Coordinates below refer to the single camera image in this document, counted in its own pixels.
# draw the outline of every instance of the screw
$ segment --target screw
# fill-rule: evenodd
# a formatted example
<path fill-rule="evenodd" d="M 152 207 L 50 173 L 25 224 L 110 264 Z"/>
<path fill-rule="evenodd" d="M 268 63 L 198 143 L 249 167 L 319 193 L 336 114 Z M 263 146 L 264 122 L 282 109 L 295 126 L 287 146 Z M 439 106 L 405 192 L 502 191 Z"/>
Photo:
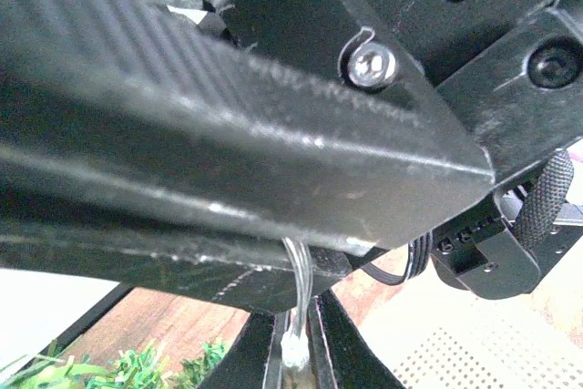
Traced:
<path fill-rule="evenodd" d="M 490 273 L 496 269 L 498 269 L 498 265 L 496 263 L 488 263 L 486 266 L 484 266 L 485 273 Z"/>
<path fill-rule="evenodd" d="M 541 88 L 562 88 L 571 84 L 583 67 L 583 50 L 559 41 L 538 49 L 528 61 L 528 76 Z"/>
<path fill-rule="evenodd" d="M 380 88 L 391 83 L 396 73 L 397 60 L 387 47 L 378 43 L 364 43 L 350 56 L 348 77 L 361 88 Z"/>
<path fill-rule="evenodd" d="M 437 249 L 444 255 L 451 253 L 454 250 L 454 244 L 449 241 L 449 239 L 445 239 L 444 241 L 440 241 L 437 245 Z"/>

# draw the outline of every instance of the wire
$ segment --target wire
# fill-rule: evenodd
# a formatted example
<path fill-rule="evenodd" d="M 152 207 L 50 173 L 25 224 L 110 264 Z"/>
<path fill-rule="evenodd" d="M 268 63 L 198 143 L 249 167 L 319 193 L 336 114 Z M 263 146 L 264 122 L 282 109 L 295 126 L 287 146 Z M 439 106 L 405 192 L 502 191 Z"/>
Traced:
<path fill-rule="evenodd" d="M 404 269 L 403 275 L 395 275 L 384 271 L 381 268 L 374 266 L 372 263 L 365 264 L 363 266 L 363 271 L 382 284 L 387 286 L 398 286 L 407 280 L 411 280 L 425 270 L 427 263 L 429 262 L 429 256 L 431 255 L 433 244 L 434 237 L 431 231 L 407 244 L 409 253 L 407 255 L 407 265 Z"/>

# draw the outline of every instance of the white perforated surface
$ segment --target white perforated surface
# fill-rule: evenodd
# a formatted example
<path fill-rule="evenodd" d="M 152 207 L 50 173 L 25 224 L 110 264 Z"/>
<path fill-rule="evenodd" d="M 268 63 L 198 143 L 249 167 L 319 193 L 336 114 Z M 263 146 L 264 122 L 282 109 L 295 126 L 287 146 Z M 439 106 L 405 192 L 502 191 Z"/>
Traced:
<path fill-rule="evenodd" d="M 581 265 L 582 246 L 572 266 Z M 571 282 L 581 282 L 573 274 Z M 583 308 L 582 296 L 570 303 Z M 407 388 L 583 388 L 583 351 L 530 299 L 481 300 L 444 286 L 430 270 L 367 318 L 361 333 Z M 583 326 L 583 312 L 576 319 Z"/>

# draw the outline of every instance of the wooden floor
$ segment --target wooden floor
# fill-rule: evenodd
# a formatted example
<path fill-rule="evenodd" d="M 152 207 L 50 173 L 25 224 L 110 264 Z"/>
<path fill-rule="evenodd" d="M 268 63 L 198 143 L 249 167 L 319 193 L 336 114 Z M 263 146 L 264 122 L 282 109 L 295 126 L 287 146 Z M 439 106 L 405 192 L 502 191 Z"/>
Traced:
<path fill-rule="evenodd" d="M 399 271 L 405 251 L 392 251 L 376 264 Z M 391 299 L 401 287 L 385 287 L 358 271 L 334 287 L 339 299 L 356 324 Z M 134 289 L 107 313 L 69 350 L 81 357 L 88 353 L 91 363 L 106 364 L 118 358 L 120 350 L 140 350 L 151 339 L 165 344 L 169 370 L 179 371 L 180 361 L 201 354 L 200 343 L 223 339 L 231 344 L 248 314 L 218 304 L 191 300 L 169 293 Z"/>

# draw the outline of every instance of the silver screw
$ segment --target silver screw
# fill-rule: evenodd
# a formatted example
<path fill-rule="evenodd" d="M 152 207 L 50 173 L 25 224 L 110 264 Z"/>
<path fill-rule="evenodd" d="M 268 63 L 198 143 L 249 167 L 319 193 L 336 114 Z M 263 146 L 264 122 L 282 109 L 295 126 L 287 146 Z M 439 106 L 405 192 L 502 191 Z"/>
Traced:
<path fill-rule="evenodd" d="M 488 263 L 485 267 L 484 267 L 484 272 L 485 273 L 490 273 L 491 271 L 498 269 L 498 265 L 496 263 Z"/>
<path fill-rule="evenodd" d="M 348 60 L 348 77 L 362 88 L 387 86 L 394 79 L 396 69 L 393 52 L 374 42 L 360 45 Z"/>

